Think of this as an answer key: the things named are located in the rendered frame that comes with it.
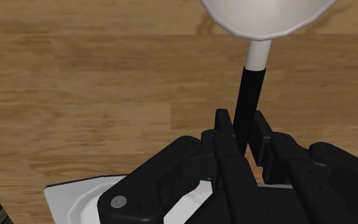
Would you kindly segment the white ladle with black handle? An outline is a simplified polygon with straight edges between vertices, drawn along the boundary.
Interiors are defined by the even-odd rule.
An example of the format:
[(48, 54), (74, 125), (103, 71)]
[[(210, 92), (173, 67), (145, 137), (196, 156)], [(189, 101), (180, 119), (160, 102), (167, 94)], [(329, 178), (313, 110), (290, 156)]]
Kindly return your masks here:
[(273, 39), (285, 37), (312, 23), (337, 0), (200, 0), (207, 13), (230, 34), (248, 39), (233, 128), (241, 154), (250, 129), (266, 73)]

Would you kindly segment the white square plate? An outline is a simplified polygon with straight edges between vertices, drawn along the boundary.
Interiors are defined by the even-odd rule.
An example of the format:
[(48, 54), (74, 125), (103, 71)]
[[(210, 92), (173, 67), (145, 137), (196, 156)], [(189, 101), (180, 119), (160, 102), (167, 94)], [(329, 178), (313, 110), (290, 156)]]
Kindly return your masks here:
[[(44, 194), (55, 224), (100, 224), (95, 219), (96, 199), (124, 177), (97, 176), (45, 187)], [(201, 181), (167, 213), (164, 224), (184, 224), (211, 194), (211, 184)]]

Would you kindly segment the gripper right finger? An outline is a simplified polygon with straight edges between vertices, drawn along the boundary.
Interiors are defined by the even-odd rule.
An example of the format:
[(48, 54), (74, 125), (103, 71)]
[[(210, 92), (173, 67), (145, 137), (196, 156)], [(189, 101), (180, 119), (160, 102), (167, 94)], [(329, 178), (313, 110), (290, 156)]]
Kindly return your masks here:
[(325, 142), (309, 148), (254, 115), (249, 146), (267, 185), (276, 224), (358, 224), (358, 157)]

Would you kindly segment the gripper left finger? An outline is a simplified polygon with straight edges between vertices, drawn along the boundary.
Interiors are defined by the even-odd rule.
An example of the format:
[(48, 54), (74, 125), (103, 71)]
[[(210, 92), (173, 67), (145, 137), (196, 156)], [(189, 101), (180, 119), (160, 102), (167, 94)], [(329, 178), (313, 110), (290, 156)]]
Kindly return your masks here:
[(181, 136), (104, 192), (100, 224), (164, 224), (165, 215), (202, 180), (212, 195), (185, 224), (272, 224), (227, 109), (201, 138)]

